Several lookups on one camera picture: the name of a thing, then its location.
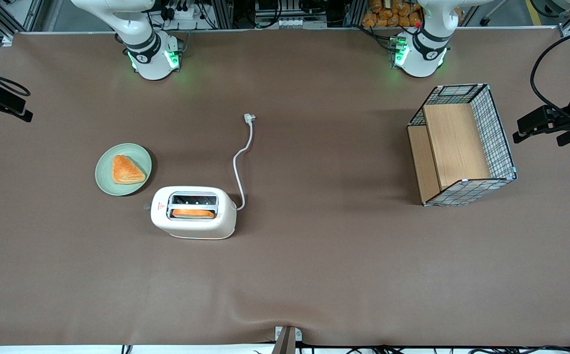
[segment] bread slice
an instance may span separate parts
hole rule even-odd
[[[116,155],[112,160],[112,180],[116,184],[145,182],[145,173],[125,155]]]
[[[186,219],[215,219],[215,213],[210,210],[200,209],[173,209],[171,215]]]

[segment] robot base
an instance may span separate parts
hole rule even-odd
[[[160,36],[160,49],[152,56],[149,63],[140,63],[132,59],[132,67],[147,80],[166,78],[173,71],[180,70],[183,42],[164,31],[156,31]]]
[[[399,50],[399,53],[390,56],[395,67],[400,67],[407,74],[415,76],[416,78],[425,78],[426,76],[433,74],[435,70],[442,65],[444,54],[447,53],[446,49],[444,49],[438,58],[434,60],[426,60],[422,57],[422,54],[413,47],[412,34],[405,31],[398,34],[398,37],[404,38],[406,44],[404,44],[402,49]]]

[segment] bread roll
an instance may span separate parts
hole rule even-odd
[[[370,0],[368,2],[368,6],[370,7],[370,11],[373,13],[379,13],[383,9],[383,3],[381,0]]]
[[[392,0],[392,12],[398,13],[405,7],[405,3],[402,0]]]
[[[112,180],[116,184],[136,184],[145,182],[145,173],[125,155],[112,159]]]
[[[185,219],[215,219],[215,213],[200,209],[173,209],[171,215]]]
[[[388,20],[388,27],[396,27],[399,24],[399,15],[395,14]]]
[[[418,13],[412,13],[409,15],[409,25],[414,27],[420,22],[420,15]]]
[[[399,16],[407,17],[409,15],[410,9],[411,6],[407,3],[404,3],[402,9],[399,10]]]
[[[361,26],[363,27],[374,27],[377,24],[377,15],[373,13],[366,13],[361,21]]]
[[[409,27],[409,18],[404,16],[399,17],[399,26]]]
[[[384,9],[379,13],[379,20],[389,20],[394,14],[390,9]]]

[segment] power plug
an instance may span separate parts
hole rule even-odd
[[[253,114],[244,114],[243,119],[245,119],[246,124],[251,124],[253,121],[256,120],[256,116]]]

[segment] white power cord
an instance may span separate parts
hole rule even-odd
[[[254,136],[252,122],[256,120],[256,117],[253,114],[244,114],[243,118],[245,119],[246,124],[249,125],[249,139],[247,139],[246,146],[239,150],[233,157],[233,169],[235,170],[235,177],[237,177],[237,184],[239,185],[239,192],[241,193],[241,206],[238,207],[237,210],[241,210],[245,206],[245,195],[243,194],[243,186],[241,185],[241,180],[239,179],[239,171],[237,170],[237,157],[239,157],[242,152],[249,149],[249,146],[252,143],[252,138]]]

